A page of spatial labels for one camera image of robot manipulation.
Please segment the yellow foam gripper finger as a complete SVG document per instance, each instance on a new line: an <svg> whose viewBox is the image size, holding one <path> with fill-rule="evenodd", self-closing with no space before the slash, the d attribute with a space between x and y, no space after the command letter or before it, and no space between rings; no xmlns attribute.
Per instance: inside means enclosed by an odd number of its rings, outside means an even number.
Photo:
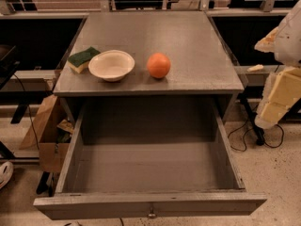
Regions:
<svg viewBox="0 0 301 226"><path fill-rule="evenodd" d="M269 101L283 106L293 106L301 98L301 69L280 72L269 95Z"/></svg>
<svg viewBox="0 0 301 226"><path fill-rule="evenodd" d="M261 118L271 123L278 123L287 113L287 107L275 103L267 103L261 112Z"/></svg>

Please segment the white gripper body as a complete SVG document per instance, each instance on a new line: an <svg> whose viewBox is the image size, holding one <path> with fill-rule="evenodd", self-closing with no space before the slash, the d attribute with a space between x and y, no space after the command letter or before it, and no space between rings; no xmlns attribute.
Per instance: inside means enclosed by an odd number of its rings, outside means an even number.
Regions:
<svg viewBox="0 0 301 226"><path fill-rule="evenodd" d="M283 71L287 70L287 69L293 69L293 68L300 68L300 66L287 66ZM261 118L261 112L263 110L263 107L267 104L267 103L271 103L269 101L269 95L270 95L270 92L272 90L272 87L273 85L275 84L276 82L276 78L277 78L277 75L279 73L270 73L268 75L268 77L266 78L265 80L265 84L264 84L264 89L263 89L263 93L262 93L262 99L258 105L258 108L257 108L257 115L256 115L256 118L255 118L255 124L260 127L261 129L269 129L269 128L272 128L273 126L275 126L277 123L271 123L271 122L268 122L268 121L265 121ZM287 112L293 107L293 106L286 106L287 107Z"/></svg>

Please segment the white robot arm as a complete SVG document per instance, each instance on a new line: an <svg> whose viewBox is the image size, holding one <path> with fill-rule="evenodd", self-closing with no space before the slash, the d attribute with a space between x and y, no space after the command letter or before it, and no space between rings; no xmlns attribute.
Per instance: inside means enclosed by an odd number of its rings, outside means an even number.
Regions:
<svg viewBox="0 0 301 226"><path fill-rule="evenodd" d="M255 49L273 53L275 60L285 66L267 77L257 109L255 124L269 129L301 99L301 1L256 43Z"/></svg>

